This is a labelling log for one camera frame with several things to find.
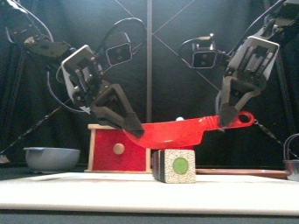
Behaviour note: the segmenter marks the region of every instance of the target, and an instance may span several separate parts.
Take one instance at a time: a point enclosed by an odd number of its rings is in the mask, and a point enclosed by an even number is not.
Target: black backdrop
[[[252,0],[154,0],[153,47],[153,122],[172,121],[178,116],[194,118],[216,115],[216,97],[221,90],[224,67],[196,72],[177,53],[188,39],[216,35],[218,48],[228,52],[249,25],[266,10],[269,1]],[[47,24],[55,41],[74,47],[97,49],[113,24],[133,15],[147,23],[147,1],[131,0],[26,0],[22,4]],[[254,34],[262,27],[257,25]],[[125,27],[138,43],[141,31]],[[31,55],[26,56],[6,38],[0,21],[0,150],[49,115],[59,104],[46,85],[46,72]],[[298,38],[282,51],[285,74],[273,72],[266,90],[246,106],[260,122],[285,141],[298,131]],[[134,59],[106,73],[113,83],[126,90],[141,121],[146,122],[147,84],[146,45]],[[282,92],[282,77],[286,88]],[[51,77],[57,95],[69,99],[66,87]],[[286,104],[293,104],[292,113]],[[53,146],[82,150],[81,162],[89,162],[90,130],[95,123],[87,115],[61,109],[27,138],[9,151],[14,163],[25,162],[23,147]],[[197,165],[209,167],[284,168],[284,147],[254,125],[246,129],[210,131],[197,146]]]

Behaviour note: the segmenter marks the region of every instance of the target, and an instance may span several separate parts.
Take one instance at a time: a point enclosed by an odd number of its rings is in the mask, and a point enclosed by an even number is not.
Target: red box face
[[[117,154],[114,147],[123,144],[125,152]],[[97,129],[94,171],[146,171],[146,148],[137,145],[118,129]]]

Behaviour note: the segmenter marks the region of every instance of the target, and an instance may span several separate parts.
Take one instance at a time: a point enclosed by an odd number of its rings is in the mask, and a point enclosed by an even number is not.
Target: red saucepan
[[[143,123],[145,134],[134,136],[126,131],[131,141],[150,149],[181,149],[202,143],[206,130],[220,130],[220,116],[205,116],[174,122]],[[244,128],[253,125],[256,117],[252,113],[242,111],[237,119],[226,129]]]

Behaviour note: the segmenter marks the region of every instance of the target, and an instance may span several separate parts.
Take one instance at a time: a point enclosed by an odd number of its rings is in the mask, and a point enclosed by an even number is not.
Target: gray bowl
[[[81,159],[81,151],[74,149],[31,147],[25,150],[26,162],[34,172],[67,172]]]

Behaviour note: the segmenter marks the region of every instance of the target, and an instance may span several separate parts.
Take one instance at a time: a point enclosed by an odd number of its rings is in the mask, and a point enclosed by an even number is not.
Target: table
[[[0,223],[49,216],[73,223],[298,223],[298,187],[246,175],[166,184],[151,174],[69,172],[0,181]]]

